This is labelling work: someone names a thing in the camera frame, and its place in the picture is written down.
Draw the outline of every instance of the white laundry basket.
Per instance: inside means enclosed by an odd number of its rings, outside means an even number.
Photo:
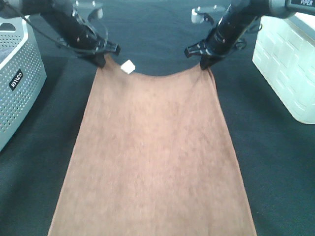
[[[12,52],[0,64],[0,151],[22,123],[46,80],[33,30],[21,18],[0,18],[0,50],[8,48]]]
[[[262,17],[252,59],[292,116],[306,124],[315,124],[314,22],[304,14]]]

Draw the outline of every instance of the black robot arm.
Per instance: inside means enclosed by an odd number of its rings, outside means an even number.
[[[227,57],[251,23],[263,15],[287,18],[295,12],[315,15],[315,0],[232,0],[231,5],[200,42],[185,49],[187,58],[201,56],[200,66],[209,66]]]
[[[0,0],[0,17],[19,17],[19,13],[40,13],[69,46],[97,66],[105,65],[104,54],[120,52],[119,45],[101,37],[88,17],[82,18],[70,0]]]

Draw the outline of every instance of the mako logo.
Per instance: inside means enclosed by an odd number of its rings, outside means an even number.
[[[19,84],[19,82],[21,81],[22,78],[23,78],[23,73],[22,73],[21,69],[19,69],[18,72],[13,77],[13,79],[11,80],[11,82],[9,83],[9,86],[10,86],[12,91],[15,90],[15,88],[17,87],[17,85]]]
[[[301,0],[301,5],[312,6],[313,0]]]

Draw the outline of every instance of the floor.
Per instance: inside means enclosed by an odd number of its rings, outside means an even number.
[[[209,24],[191,9],[211,0],[112,0],[103,23],[136,71],[167,75],[196,65],[184,49]],[[227,7],[230,1],[221,0]],[[54,35],[39,16],[34,24]],[[0,153],[0,235],[44,236],[56,207],[96,67],[35,33],[47,81],[28,116]],[[252,63],[248,46],[212,67],[259,236],[315,234],[315,126],[295,121]]]

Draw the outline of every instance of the cable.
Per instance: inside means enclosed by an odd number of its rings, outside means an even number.
[[[36,30],[42,36],[44,36],[45,38],[49,39],[50,41],[54,42],[55,44],[57,44],[58,46],[60,46],[62,48],[65,48],[65,49],[68,49],[68,50],[71,50],[71,51],[75,51],[77,53],[84,53],[85,56],[90,56],[90,55],[95,55],[97,53],[104,53],[104,52],[106,52],[105,48],[106,48],[106,45],[107,45],[107,42],[108,42],[108,28],[102,22],[101,22],[101,24],[106,30],[105,43],[104,43],[102,49],[99,49],[99,50],[85,50],[85,49],[73,48],[73,47],[70,47],[70,46],[63,45],[61,42],[59,42],[59,41],[53,39],[52,37],[48,36],[43,31],[41,31],[39,28],[37,28],[29,19],[27,19],[22,12],[17,10],[15,7],[13,7],[8,2],[6,2],[6,1],[3,1],[3,2],[4,2],[4,4],[6,6],[8,6],[11,10],[13,10],[16,14],[18,14],[23,20],[25,20],[34,30]]]

